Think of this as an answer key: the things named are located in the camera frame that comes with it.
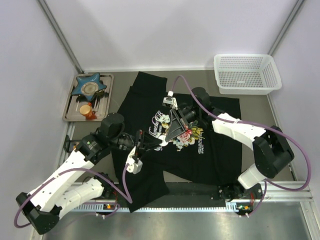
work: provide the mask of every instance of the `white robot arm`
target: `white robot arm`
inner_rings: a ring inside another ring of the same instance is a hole
[[[192,92],[207,110],[218,118],[233,123],[212,118],[195,101],[192,106],[180,109],[177,107],[177,100],[173,97],[173,92],[169,91],[168,96],[162,102],[164,106],[171,108],[171,123],[165,138],[167,142],[186,132],[190,123],[196,119],[211,123],[216,133],[226,135],[253,151],[255,163],[238,177],[238,182],[245,189],[252,188],[266,178],[273,179],[294,159],[294,153],[283,136],[262,127],[237,124],[239,119],[212,106],[210,97],[204,88],[196,87],[192,89]],[[271,128],[281,132],[277,126]]]
[[[53,181],[46,186],[38,186],[29,193],[21,192],[16,201],[19,206],[42,187],[27,204],[22,212],[39,234],[50,231],[58,221],[75,207],[95,198],[108,198],[112,187],[100,177],[93,177],[83,185],[67,191],[68,188],[84,173],[71,169],[91,169],[101,159],[110,154],[112,148],[130,151],[127,158],[127,171],[136,174],[142,167],[140,160],[144,151],[158,147],[162,143],[156,138],[148,138],[141,130],[135,137],[123,132],[124,118],[118,113],[109,114],[96,132],[85,136],[67,160],[45,181]]]

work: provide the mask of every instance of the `floral graphic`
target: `floral graphic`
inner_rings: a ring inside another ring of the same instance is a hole
[[[190,138],[190,132],[187,132],[187,131],[177,137],[177,139],[179,139],[180,142],[183,144],[186,142],[189,142],[189,138]]]
[[[176,150],[180,152],[184,147],[195,144],[196,140],[203,139],[203,131],[204,130],[202,128],[194,126],[178,136],[176,139],[173,139],[172,142],[176,145]]]
[[[169,127],[170,127],[170,116],[163,114],[158,111],[155,116],[152,118],[153,127],[149,127],[149,134],[155,138],[158,138],[160,135],[167,135]],[[198,141],[198,153],[204,153],[204,147],[202,143],[202,134],[204,130],[201,127],[197,127],[198,121],[195,120],[191,122],[188,127],[189,129],[178,136],[177,138],[171,140],[178,152],[181,151],[184,147],[188,147],[189,145],[194,145],[196,141]],[[156,148],[156,151],[161,151],[162,147]]]

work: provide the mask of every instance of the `purple cable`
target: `purple cable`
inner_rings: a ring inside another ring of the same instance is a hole
[[[211,112],[209,112],[197,99],[197,97],[195,96],[195,94],[192,92],[191,90],[191,87],[190,85],[188,84],[186,78],[182,75],[179,75],[176,77],[176,79],[174,80],[174,83],[172,85],[172,88],[171,88],[171,91],[173,92],[174,90],[174,87],[176,85],[176,82],[179,78],[182,78],[184,80],[184,83],[186,85],[186,87],[188,88],[191,96],[193,97],[194,101],[199,105],[200,108],[202,108],[203,111],[205,111],[207,114],[209,114],[211,117],[215,118],[215,119],[218,119],[220,121],[223,121],[223,122],[226,122],[226,123],[230,123],[230,124],[233,124],[235,123],[234,121],[231,121],[231,120],[226,120],[226,119],[223,119],[223,118],[220,118],[214,114],[212,114]],[[300,191],[300,190],[303,190],[305,189],[308,185],[309,185],[309,182],[310,182],[310,179],[311,179],[311,163],[310,163],[310,159],[309,159],[309,156],[307,154],[307,152],[304,150],[304,148],[299,144],[297,143],[297,141],[295,141],[292,137],[288,136],[287,134],[284,134],[283,132],[281,131],[278,131],[276,129],[273,129],[269,126],[266,126],[266,125],[263,125],[261,123],[256,123],[256,122],[252,122],[252,121],[238,121],[237,124],[248,124],[248,125],[253,125],[253,126],[256,126],[256,127],[260,127],[260,128],[264,128],[264,129],[267,129],[271,132],[274,132],[286,139],[288,139],[290,142],[292,142],[294,145],[296,145],[298,147],[298,149],[302,152],[304,158],[305,158],[305,162],[306,162],[306,166],[307,166],[307,177],[306,177],[306,181],[305,183],[301,186],[301,187],[298,187],[298,188],[288,188],[288,187],[284,187],[284,186],[281,186],[281,185],[278,185],[274,182],[272,182],[271,180],[269,179],[266,179],[266,181],[268,181],[268,183],[280,188],[280,189],[284,189],[284,190],[287,190],[287,191],[293,191],[293,192],[297,192],[297,191]]]
[[[84,203],[84,204],[115,204],[114,202],[90,202],[90,203]],[[111,212],[110,214],[108,215],[105,215],[105,218],[109,218],[111,216],[113,216],[119,209],[120,209],[120,204],[119,203],[116,203],[116,209]],[[90,213],[86,213],[86,214],[83,214],[75,219],[73,219],[71,222],[69,222],[68,224],[66,224],[60,231],[57,231],[57,232],[51,232],[52,235],[59,235],[61,234],[67,227],[69,227],[71,224],[75,223],[76,221],[78,221],[79,219],[82,219],[83,217],[86,217],[86,216],[96,216],[97,213],[93,213],[93,212],[90,212]]]
[[[128,168],[128,164],[125,165],[123,172],[122,172],[122,184],[123,184],[123,188],[124,191],[126,193],[126,195],[119,189],[117,188],[109,179],[105,178],[104,176],[102,176],[100,173],[93,171],[91,169],[86,169],[86,168],[82,168],[82,167],[78,167],[78,168],[72,168],[72,169],[68,169],[65,171],[62,171],[59,173],[59,176],[62,176],[63,174],[69,173],[69,172],[73,172],[73,171],[84,171],[87,173],[91,173],[94,174],[96,176],[98,176],[99,178],[103,179],[104,181],[106,181],[108,184],[110,184],[115,190],[117,190],[130,204],[132,204],[132,198],[130,196],[130,193],[128,191],[128,187],[127,187],[127,183],[126,183],[126,171]],[[16,228],[18,229],[22,229],[25,228],[27,226],[29,226],[31,223],[27,223],[25,225],[19,225],[18,224],[18,217],[20,215],[20,213],[22,212],[23,208],[26,206],[26,204],[36,195],[38,194],[45,186],[47,186],[49,183],[51,183],[53,180],[55,180],[54,177],[50,178],[48,181],[46,181],[44,184],[42,184],[33,194],[31,194],[25,201],[24,203],[21,204],[21,206],[19,207],[18,211],[15,214],[14,217],[14,221],[13,224]]]

